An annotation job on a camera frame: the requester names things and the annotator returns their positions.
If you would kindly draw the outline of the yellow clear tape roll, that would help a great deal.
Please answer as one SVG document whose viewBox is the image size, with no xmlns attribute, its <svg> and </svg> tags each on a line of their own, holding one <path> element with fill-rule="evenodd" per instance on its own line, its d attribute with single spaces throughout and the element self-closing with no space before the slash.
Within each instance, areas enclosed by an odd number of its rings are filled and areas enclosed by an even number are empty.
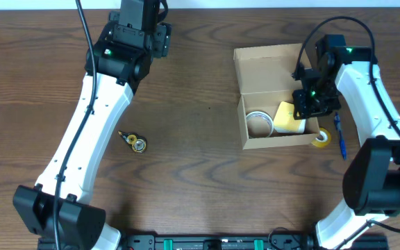
<svg viewBox="0 0 400 250">
<path fill-rule="evenodd" d="M 317 148 L 324 148 L 331 143 L 331 134 L 323 127 L 319 128 L 319 135 L 311 142 Z"/>
</svg>

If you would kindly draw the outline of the yellow sticky note pad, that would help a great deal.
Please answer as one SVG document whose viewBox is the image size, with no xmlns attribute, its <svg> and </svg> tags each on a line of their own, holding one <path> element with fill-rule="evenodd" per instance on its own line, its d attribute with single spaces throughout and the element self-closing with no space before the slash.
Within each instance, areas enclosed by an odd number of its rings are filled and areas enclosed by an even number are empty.
<svg viewBox="0 0 400 250">
<path fill-rule="evenodd" d="M 280 102 L 273 119 L 274 129 L 278 133 L 297 133 L 305 131 L 306 121 L 294 118 L 294 105 L 285 101 Z"/>
</svg>

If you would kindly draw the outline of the white masking tape roll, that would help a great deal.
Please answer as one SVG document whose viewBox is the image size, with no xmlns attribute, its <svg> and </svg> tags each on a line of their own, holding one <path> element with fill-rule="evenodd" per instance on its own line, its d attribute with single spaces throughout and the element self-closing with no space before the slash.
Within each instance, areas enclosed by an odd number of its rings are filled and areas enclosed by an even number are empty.
<svg viewBox="0 0 400 250">
<path fill-rule="evenodd" d="M 265 112 L 250 112 L 246 122 L 249 138 L 269 138 L 274 132 L 273 119 Z"/>
</svg>

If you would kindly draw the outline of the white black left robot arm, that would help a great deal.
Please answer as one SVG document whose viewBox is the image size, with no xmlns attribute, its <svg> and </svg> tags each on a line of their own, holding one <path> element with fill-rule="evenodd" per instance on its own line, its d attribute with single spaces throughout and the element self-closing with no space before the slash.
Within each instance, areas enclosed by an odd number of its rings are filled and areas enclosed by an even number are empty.
<svg viewBox="0 0 400 250">
<path fill-rule="evenodd" d="M 39 249 L 120 249 L 121 232 L 91 205 L 94 182 L 113 130 L 154 59 L 169 52 L 165 0 L 124 0 L 100 36 L 87 36 L 85 76 L 76 110 L 33 187 L 13 205 Z"/>
</svg>

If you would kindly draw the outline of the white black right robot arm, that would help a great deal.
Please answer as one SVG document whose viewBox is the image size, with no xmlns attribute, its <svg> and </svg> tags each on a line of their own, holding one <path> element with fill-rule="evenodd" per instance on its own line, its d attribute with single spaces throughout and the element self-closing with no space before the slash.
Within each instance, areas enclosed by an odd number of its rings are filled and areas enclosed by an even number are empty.
<svg viewBox="0 0 400 250">
<path fill-rule="evenodd" d="M 362 239 L 370 227 L 400 214 L 400 116 L 381 80 L 373 46 L 350 47 L 343 35 L 315 45 L 318 66 L 298 64 L 293 78 L 294 118 L 330 115 L 346 101 L 360 150 L 342 180 L 343 198 L 304 238 L 306 249 L 373 249 Z"/>
</svg>

